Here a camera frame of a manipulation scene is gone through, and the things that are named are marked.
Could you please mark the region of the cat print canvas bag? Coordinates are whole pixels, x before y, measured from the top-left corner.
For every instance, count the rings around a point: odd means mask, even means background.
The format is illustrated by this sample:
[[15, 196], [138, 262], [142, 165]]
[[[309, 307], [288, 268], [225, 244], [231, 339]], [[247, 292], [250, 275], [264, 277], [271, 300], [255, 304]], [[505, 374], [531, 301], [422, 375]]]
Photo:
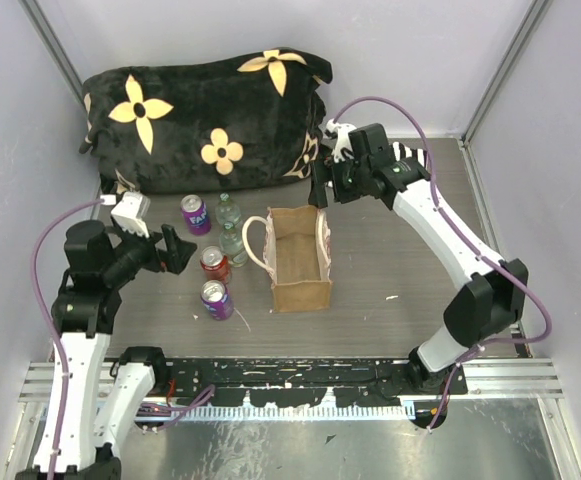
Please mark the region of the cat print canvas bag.
[[[249, 229], [264, 226], [264, 246], [256, 254], [249, 241]], [[242, 240], [249, 258], [271, 280], [273, 311], [297, 313], [330, 307], [333, 281], [331, 230], [323, 209], [270, 208], [267, 215], [251, 216], [242, 226]]]

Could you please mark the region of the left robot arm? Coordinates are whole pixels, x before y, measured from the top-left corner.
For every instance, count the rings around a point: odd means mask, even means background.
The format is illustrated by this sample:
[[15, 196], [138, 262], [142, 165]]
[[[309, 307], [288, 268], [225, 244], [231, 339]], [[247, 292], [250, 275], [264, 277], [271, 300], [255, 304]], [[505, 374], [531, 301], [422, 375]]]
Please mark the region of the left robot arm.
[[122, 445], [144, 398], [161, 395], [170, 384], [161, 348], [130, 347], [117, 361], [108, 399], [98, 402], [120, 291], [142, 270], [182, 273], [196, 250], [167, 224], [141, 235], [99, 220], [67, 230], [68, 267], [47, 312], [55, 341], [48, 416], [32, 465], [17, 478], [120, 478]]

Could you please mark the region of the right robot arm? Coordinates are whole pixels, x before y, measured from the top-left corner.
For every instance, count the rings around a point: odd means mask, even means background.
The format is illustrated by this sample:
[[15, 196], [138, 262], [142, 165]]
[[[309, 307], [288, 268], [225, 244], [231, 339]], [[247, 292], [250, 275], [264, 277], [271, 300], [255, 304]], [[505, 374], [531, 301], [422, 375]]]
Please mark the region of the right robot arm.
[[452, 210], [424, 166], [425, 149], [389, 141], [378, 123], [357, 128], [330, 120], [324, 135], [334, 144], [312, 168], [310, 204], [325, 208], [328, 190], [341, 204], [382, 201], [419, 234], [457, 290], [442, 326], [409, 353], [405, 367], [414, 390], [432, 393], [457, 360], [521, 318], [527, 267], [504, 260]]

